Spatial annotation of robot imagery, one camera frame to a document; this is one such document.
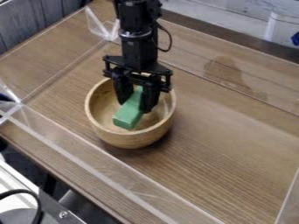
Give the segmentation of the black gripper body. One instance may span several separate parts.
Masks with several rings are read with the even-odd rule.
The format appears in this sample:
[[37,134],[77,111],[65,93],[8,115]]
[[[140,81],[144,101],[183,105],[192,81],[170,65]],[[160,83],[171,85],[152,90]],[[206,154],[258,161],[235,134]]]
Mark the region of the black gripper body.
[[144,68],[130,67],[122,56],[103,57],[106,68],[103,69],[104,76],[112,80],[112,70],[122,68],[130,81],[134,85],[143,86],[150,80],[160,80],[160,92],[168,93],[172,90],[172,75],[174,71],[163,66],[159,62],[151,63]]

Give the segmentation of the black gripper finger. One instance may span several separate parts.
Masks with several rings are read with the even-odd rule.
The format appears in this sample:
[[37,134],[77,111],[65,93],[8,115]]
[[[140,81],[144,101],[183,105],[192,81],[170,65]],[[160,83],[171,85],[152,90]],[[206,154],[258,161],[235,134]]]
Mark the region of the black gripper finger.
[[115,68],[112,70],[112,81],[118,102],[123,105],[134,93],[134,84],[131,83],[130,78],[122,68]]
[[143,85],[139,109],[148,114],[159,102],[160,80],[150,80]]

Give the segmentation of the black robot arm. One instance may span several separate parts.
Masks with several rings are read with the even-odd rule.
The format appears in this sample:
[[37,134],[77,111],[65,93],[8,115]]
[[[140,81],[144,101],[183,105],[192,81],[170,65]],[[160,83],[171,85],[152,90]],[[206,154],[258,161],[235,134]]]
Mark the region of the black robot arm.
[[168,45],[162,49],[158,45],[158,30],[170,35],[158,23],[163,4],[160,0],[114,0],[114,6],[120,23],[122,55],[103,57],[103,73],[112,80],[120,104],[132,95],[134,85],[143,88],[138,106],[147,114],[159,102],[160,93],[172,89],[174,71],[158,62],[158,51],[168,52],[172,48]]

